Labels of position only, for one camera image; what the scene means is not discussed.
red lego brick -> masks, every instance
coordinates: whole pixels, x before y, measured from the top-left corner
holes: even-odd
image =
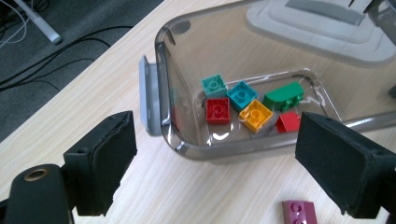
[[[230,100],[228,98],[206,100],[206,121],[209,124],[230,122]]]
[[[313,203],[286,201],[282,206],[285,224],[318,224]]]
[[[180,112],[179,109],[175,106],[172,106],[171,109],[171,122],[176,130],[178,130],[179,132],[182,130],[183,126],[181,122]]]
[[[300,129],[300,116],[294,112],[281,114],[276,121],[276,128],[279,133],[296,132]]]

green curved lego brick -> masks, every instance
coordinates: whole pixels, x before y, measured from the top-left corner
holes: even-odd
[[[273,111],[285,111],[292,106],[297,106],[303,99],[303,95],[303,87],[295,81],[266,93],[262,103]]]

black cable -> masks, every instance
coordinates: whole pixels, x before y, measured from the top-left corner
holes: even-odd
[[[18,85],[15,86],[15,87],[21,87],[21,86],[24,86],[24,85],[27,85],[27,84],[31,84],[31,83],[35,83],[35,82],[43,82],[43,83],[46,83],[46,84],[51,85],[51,87],[53,87],[53,88],[56,89],[57,91],[60,91],[60,89],[57,88],[57,87],[56,87],[55,85],[53,85],[52,83],[50,83],[50,82],[48,82],[48,81],[46,81],[46,80],[38,80],[38,79],[39,79],[39,78],[42,78],[42,77],[49,76],[49,75],[53,74],[54,72],[61,70],[62,68],[66,67],[66,66],[69,65],[69,64],[77,63],[77,62],[81,62],[81,61],[91,61],[91,62],[94,62],[94,59],[82,58],[82,59],[74,60],[74,61],[69,62],[69,63],[65,63],[64,65],[62,65],[62,66],[60,66],[60,67],[58,67],[58,68],[55,68],[54,70],[52,70],[52,71],[50,71],[50,72],[48,72],[48,73],[46,73],[46,74],[44,74],[44,75],[41,75],[41,76],[39,76],[39,77],[35,77],[34,79],[32,79],[32,80],[30,80],[30,81],[22,82],[22,83],[18,84]]]
[[[50,7],[50,0],[47,0],[47,1],[41,0],[38,3],[36,3],[35,6],[33,6],[33,9],[36,12],[43,12],[43,11],[47,10],[49,7]]]
[[[44,75],[41,75],[41,76],[39,76],[39,77],[35,77],[35,78],[32,79],[32,81],[33,81],[33,80],[38,80],[39,78],[42,78],[42,77],[47,77],[47,76],[51,75],[52,73],[54,73],[54,72],[56,72],[56,71],[58,71],[58,70],[61,70],[62,68],[66,67],[67,65],[69,65],[69,64],[71,64],[71,63],[77,63],[77,62],[80,62],[80,61],[91,61],[91,62],[94,62],[94,59],[82,58],[82,59],[74,60],[74,61],[69,62],[69,63],[66,63],[66,64],[64,64],[64,65],[62,65],[62,66],[60,66],[60,67],[58,67],[58,68],[55,68],[54,70],[52,70],[52,71],[50,71],[50,72],[48,72],[48,73],[46,73],[46,74],[44,74]]]
[[[66,46],[62,47],[61,49],[56,50],[55,52],[51,53],[49,56],[47,56],[47,57],[45,57],[45,58],[39,60],[37,63],[34,63],[34,64],[32,64],[32,65],[30,65],[30,66],[28,66],[28,67],[22,69],[20,72],[18,72],[18,73],[16,73],[16,74],[12,75],[11,77],[8,77],[8,78],[6,78],[6,79],[0,81],[0,85],[4,85],[5,83],[9,82],[10,80],[12,80],[12,79],[14,79],[14,78],[16,78],[16,77],[19,77],[19,76],[20,76],[21,74],[23,74],[24,72],[26,72],[26,71],[32,69],[33,67],[37,66],[37,65],[40,64],[40,63],[43,63],[44,61],[46,61],[46,60],[49,59],[50,57],[53,57],[54,55],[55,55],[55,57],[56,57],[58,53],[63,52],[63,51],[65,51],[66,49],[68,49],[68,48],[74,46],[74,45],[77,44],[79,41],[82,41],[84,38],[86,38],[86,37],[88,37],[88,36],[90,36],[90,35],[96,35],[96,34],[99,34],[99,33],[104,32],[104,31],[114,30],[114,29],[132,29],[132,28],[134,28],[134,27],[133,27],[133,26],[113,26],[113,27],[108,27],[108,28],[101,29],[101,30],[98,30],[98,31],[94,31],[94,32],[92,32],[92,33],[89,33],[89,34],[87,34],[87,35],[84,35],[84,36],[82,36],[82,37],[76,39],[75,41],[73,41],[73,42],[67,44]]]
[[[55,90],[57,90],[57,91],[61,91],[58,87],[56,87],[55,85],[53,85],[52,83],[50,83],[50,82],[48,82],[48,81],[36,80],[36,81],[30,81],[29,83],[34,83],[34,82],[42,82],[42,83],[45,83],[45,84],[50,85],[51,87],[53,87],[53,88],[54,88]]]
[[[17,7],[14,7],[14,8],[18,11],[18,13],[21,14],[21,16],[23,16],[24,19],[27,19],[27,15],[26,15],[26,12],[25,12],[24,10],[19,11],[19,10],[17,9]],[[5,23],[9,23],[9,22],[13,22],[13,21],[19,21],[19,22],[21,22],[21,17],[20,17],[17,13],[15,13],[14,10],[11,10],[9,13],[10,13],[10,15],[7,15],[7,16],[2,20],[2,22],[5,22]]]
[[[14,23],[12,23],[12,24],[10,24],[10,25],[7,25],[7,23],[3,24],[3,26],[5,27],[5,29],[3,29],[2,31],[0,31],[0,33],[1,33],[0,35],[3,37],[7,30],[9,30],[10,28],[12,28],[12,27],[14,27],[14,26],[16,26],[16,25],[18,25],[18,24],[20,24],[20,23],[21,23],[21,20],[16,21],[16,22],[14,22]]]
[[[24,78],[22,78],[22,79],[20,79],[20,80],[18,80],[18,81],[16,81],[16,82],[14,82],[14,83],[12,83],[12,84],[9,84],[8,86],[0,87],[0,91],[5,91],[5,90],[8,90],[8,89],[10,89],[10,88],[13,88],[13,87],[18,86],[18,85],[21,84],[24,80],[26,80],[26,79],[28,79],[29,77],[32,77],[32,76],[34,76],[35,74],[37,74],[41,69],[43,69],[43,68],[44,68],[45,66],[47,66],[49,63],[51,63],[56,57],[58,57],[58,56],[59,56],[61,53],[63,53],[65,50],[69,49],[70,47],[72,47],[72,46],[74,46],[74,45],[76,45],[76,44],[82,43],[82,42],[84,42],[84,41],[89,41],[89,40],[99,41],[99,42],[101,42],[101,43],[107,45],[107,46],[110,48],[110,45],[109,45],[107,42],[105,42],[105,41],[103,41],[103,40],[101,40],[101,39],[98,39],[98,38],[92,38],[92,37],[90,37],[90,38],[81,39],[81,40],[79,40],[78,42],[74,42],[73,45],[69,46],[68,48],[65,48],[65,49],[62,48],[59,52],[56,51],[57,53],[56,53],[55,55],[52,56],[52,54],[51,54],[52,57],[49,58],[49,60],[46,61],[43,65],[41,65],[39,68],[37,68],[33,73],[31,73],[31,74],[28,75],[27,77],[24,77]]]

wooden table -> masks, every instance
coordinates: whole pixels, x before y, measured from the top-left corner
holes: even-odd
[[[154,38],[161,26],[188,12],[234,0],[165,0],[134,29],[0,144],[0,200],[12,179],[42,163],[63,165],[63,153],[102,119],[134,111],[138,154],[106,217],[77,223],[282,223],[281,202],[315,203],[319,223],[385,223],[342,216],[305,168],[294,146],[223,161],[190,161],[162,137],[150,137],[140,122],[138,63],[155,61]],[[396,128],[366,133],[396,151]]]

teal lego brick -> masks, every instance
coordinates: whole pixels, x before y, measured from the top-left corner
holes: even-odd
[[[201,80],[202,88],[204,89],[206,98],[222,98],[225,97],[227,87],[224,84],[221,75],[207,77]]]
[[[292,106],[297,106],[303,99],[304,89],[298,82],[280,87],[265,94],[262,103],[272,111],[285,111]]]
[[[177,101],[178,101],[178,92],[177,89],[175,88],[171,88],[169,89],[169,96],[170,96],[170,100],[171,100],[171,105],[176,105]]]
[[[258,93],[246,82],[240,81],[236,86],[227,91],[227,96],[236,111],[241,112],[250,102],[256,99]]]

